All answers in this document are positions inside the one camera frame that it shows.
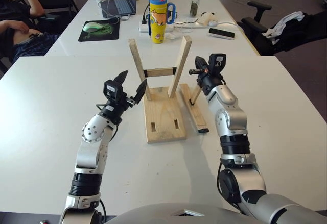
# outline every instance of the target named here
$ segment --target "rectangular slot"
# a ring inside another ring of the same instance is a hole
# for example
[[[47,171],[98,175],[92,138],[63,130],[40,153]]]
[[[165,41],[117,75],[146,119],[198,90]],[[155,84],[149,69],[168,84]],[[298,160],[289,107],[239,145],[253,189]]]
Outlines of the rectangular slot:
[[[155,123],[153,123],[153,122],[151,123],[151,131],[155,132]]]
[[[178,120],[177,119],[174,119],[174,123],[175,123],[175,128],[176,129],[179,129],[179,124],[178,124]]]

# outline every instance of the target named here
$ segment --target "wooden stick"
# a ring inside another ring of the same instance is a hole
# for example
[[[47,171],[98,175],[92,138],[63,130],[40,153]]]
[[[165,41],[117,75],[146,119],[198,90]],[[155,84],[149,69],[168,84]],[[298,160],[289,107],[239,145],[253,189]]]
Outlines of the wooden stick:
[[[144,69],[144,75],[147,78],[148,77],[174,75],[175,72],[176,72],[176,68],[175,67]]]
[[[187,84],[179,84],[179,87],[182,98],[191,114],[192,120],[196,126],[196,129],[198,130],[198,133],[209,132],[208,126],[206,125],[206,122],[201,114],[199,106],[197,104],[192,106],[190,103],[191,92],[189,86]]]
[[[143,66],[142,66],[141,57],[139,56],[135,39],[129,39],[128,40],[128,45],[129,45],[129,48],[131,49],[132,56],[133,56],[133,59],[134,59],[135,65],[136,65],[138,75],[139,75],[141,81],[143,81],[143,80],[145,80],[145,75],[144,75],[144,70],[143,70]],[[147,100],[149,100],[149,101],[151,100],[151,94],[150,94],[150,90],[149,90],[148,85],[147,85],[147,88],[145,90],[145,96],[147,97]]]
[[[195,89],[193,90],[190,98],[191,105],[193,106],[196,102],[196,99],[199,97],[199,94],[201,93],[201,88],[197,85]]]
[[[191,48],[191,44],[192,44],[191,37],[188,36],[188,35],[184,36],[183,40],[182,40],[182,45],[180,47],[179,54],[178,54],[178,57],[177,57],[176,73],[175,73],[173,81],[170,84],[169,89],[168,89],[169,98],[172,98],[175,95],[176,88],[177,88],[180,76],[182,74],[185,61],[186,61],[186,59],[188,57],[188,54],[189,54],[189,51],[190,51],[190,48]]]

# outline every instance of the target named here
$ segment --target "wooden stool leg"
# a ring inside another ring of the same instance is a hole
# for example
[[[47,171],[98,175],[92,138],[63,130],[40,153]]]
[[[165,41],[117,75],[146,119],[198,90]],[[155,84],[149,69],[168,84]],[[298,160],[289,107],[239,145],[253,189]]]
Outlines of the wooden stool leg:
[[[173,81],[171,83],[171,85],[168,88],[168,96],[169,98],[172,98],[175,95],[176,92],[176,88],[180,79],[180,76],[182,74],[183,68],[184,68],[184,64],[185,61],[188,57],[190,48],[191,48],[191,44],[192,44],[192,39],[190,36],[186,35],[183,37],[182,40],[182,45],[180,47],[180,51],[178,54],[178,58],[177,58],[177,64],[176,64],[176,73],[174,75]]]
[[[193,90],[190,98],[190,103],[193,106],[196,102],[196,99],[199,97],[199,94],[201,93],[201,88],[197,85],[195,89]]]
[[[129,39],[128,40],[128,45],[129,45],[129,48],[131,49],[138,75],[139,75],[141,81],[143,81],[143,80],[145,80],[145,75],[144,75],[144,70],[143,70],[141,58],[140,58],[139,53],[138,53],[138,49],[137,49],[135,39]],[[149,101],[151,100],[151,94],[150,94],[150,90],[149,90],[148,85],[147,85],[147,88],[145,90],[145,96],[147,97],[147,100],[149,100]]]

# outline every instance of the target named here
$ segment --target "wooden board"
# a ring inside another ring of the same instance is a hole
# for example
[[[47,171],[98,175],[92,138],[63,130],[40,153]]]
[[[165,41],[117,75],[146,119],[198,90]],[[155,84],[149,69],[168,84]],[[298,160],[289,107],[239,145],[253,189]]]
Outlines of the wooden board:
[[[197,103],[194,103],[192,106],[190,103],[191,92],[189,86],[187,84],[179,84],[180,93],[183,97],[183,100],[191,114],[192,120],[198,130],[198,133],[206,133],[209,132],[209,129],[206,125],[206,122],[201,114],[201,110]]]
[[[148,143],[186,139],[177,97],[168,97],[168,87],[150,88],[150,95],[144,99]]]

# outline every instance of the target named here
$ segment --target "blue handle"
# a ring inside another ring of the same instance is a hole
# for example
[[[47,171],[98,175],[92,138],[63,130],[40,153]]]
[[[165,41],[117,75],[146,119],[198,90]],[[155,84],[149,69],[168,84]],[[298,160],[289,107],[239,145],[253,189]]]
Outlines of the blue handle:
[[[173,6],[173,11],[172,11],[172,19],[170,21],[168,21],[168,7],[169,6]],[[175,20],[175,14],[176,14],[176,6],[174,3],[168,2],[167,3],[167,18],[166,18],[166,23],[167,24],[172,24],[174,23]]]

